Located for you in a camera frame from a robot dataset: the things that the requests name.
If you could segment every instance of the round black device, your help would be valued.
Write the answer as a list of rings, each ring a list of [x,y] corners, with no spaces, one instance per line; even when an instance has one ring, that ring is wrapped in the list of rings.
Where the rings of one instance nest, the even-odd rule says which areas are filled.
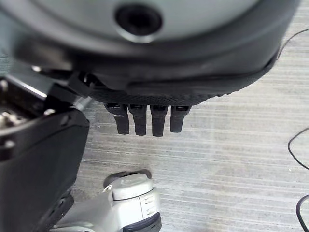
[[[299,0],[0,0],[0,45],[99,80],[98,101],[191,106],[273,66]]]

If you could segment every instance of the gray carpet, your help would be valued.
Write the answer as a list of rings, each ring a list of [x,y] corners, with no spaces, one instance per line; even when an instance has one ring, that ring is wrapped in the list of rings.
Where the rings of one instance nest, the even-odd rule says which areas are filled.
[[[286,38],[309,27],[303,1]],[[9,60],[0,59],[0,70]],[[269,74],[229,96],[193,107],[180,134],[118,135],[112,115],[94,102],[86,151],[73,193],[77,202],[102,191],[118,171],[148,168],[162,197],[163,232],[295,232],[295,205],[309,194],[309,171],[286,145],[309,122],[309,32],[295,37]],[[293,149],[308,152],[308,139]]]

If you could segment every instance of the black circular port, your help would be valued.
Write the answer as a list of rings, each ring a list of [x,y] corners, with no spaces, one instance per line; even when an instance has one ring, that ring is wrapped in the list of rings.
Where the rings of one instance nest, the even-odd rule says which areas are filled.
[[[124,30],[137,36],[153,34],[162,26],[160,14],[142,5],[123,6],[116,12],[115,18]]]

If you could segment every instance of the black cable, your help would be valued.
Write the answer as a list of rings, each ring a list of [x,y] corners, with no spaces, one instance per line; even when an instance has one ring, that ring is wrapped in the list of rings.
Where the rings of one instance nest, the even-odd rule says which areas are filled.
[[[304,133],[304,132],[307,131],[307,130],[309,130],[309,127],[306,128],[306,129],[304,129],[304,130],[302,130],[302,131],[300,131],[299,133],[297,133],[297,135],[295,135],[295,136],[288,142],[288,150],[289,150],[290,154],[292,155],[292,157],[296,160],[297,163],[299,163],[301,166],[303,166],[304,168],[306,168],[307,170],[309,170],[309,168],[308,168],[306,165],[302,164],[302,162],[300,162],[300,161],[295,157],[295,155],[293,154],[293,152],[292,152],[291,149],[290,149],[291,142],[292,142],[294,139],[296,139],[300,134]]]
[[[299,135],[301,135],[302,133],[306,132],[307,130],[309,130],[309,128],[303,129],[302,131],[300,131],[299,133],[297,133],[297,134],[288,142],[288,150],[289,150],[290,154],[292,155],[292,157],[296,160],[297,163],[299,163],[302,167],[304,167],[304,168],[306,168],[307,170],[309,170],[309,168],[308,168],[306,165],[304,165],[302,162],[300,162],[300,161],[295,157],[295,155],[293,154],[293,152],[292,152],[291,149],[290,149],[291,142],[292,142],[295,138],[297,138]],[[303,204],[303,202],[304,202],[305,200],[307,200],[308,198],[309,198],[309,195],[304,196],[302,199],[300,199],[300,200],[298,201],[297,206],[296,206],[296,215],[297,215],[297,218],[298,218],[298,221],[299,221],[301,227],[304,229],[304,232],[309,232],[309,230],[308,230],[307,226],[305,225],[304,220],[303,220],[303,218],[302,218],[302,216],[301,216],[301,214],[300,214],[300,208],[301,208],[301,205]]]
[[[304,196],[302,199],[299,200],[299,202],[297,203],[297,206],[296,206],[297,218],[299,220],[299,223],[300,223],[301,227],[304,229],[305,232],[309,232],[309,230],[308,230],[307,226],[305,225],[304,220],[303,220],[303,218],[302,218],[302,216],[300,214],[300,207],[303,204],[303,202],[305,200],[307,200],[308,198],[309,198],[309,195]]]
[[[304,30],[301,30],[301,31],[295,33],[294,35],[292,35],[292,36],[283,44],[283,46],[281,47],[280,52],[278,53],[278,56],[277,56],[277,60],[280,58],[282,51],[284,50],[285,46],[291,41],[292,38],[294,38],[296,35],[299,35],[299,34],[305,32],[305,31],[308,31],[308,30],[309,30],[309,28],[304,29]]]

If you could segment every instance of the white plastic component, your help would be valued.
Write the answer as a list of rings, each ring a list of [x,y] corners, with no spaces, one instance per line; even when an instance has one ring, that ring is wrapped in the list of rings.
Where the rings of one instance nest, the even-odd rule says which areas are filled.
[[[159,193],[146,175],[121,177],[111,186],[97,197],[73,207],[50,232],[119,232],[160,211]]]
[[[114,200],[126,200],[151,191],[153,182],[145,174],[134,174],[119,178],[111,183]]]
[[[129,200],[114,201],[112,209],[115,212],[120,229],[144,219],[138,197]]]
[[[160,211],[160,195],[157,191],[151,191],[140,196],[140,205],[143,219],[149,218]]]
[[[259,0],[36,0],[55,18],[107,38],[138,43],[170,41],[203,34],[226,25],[249,11]],[[127,4],[156,9],[163,18],[158,33],[139,36],[119,30],[116,10]]]

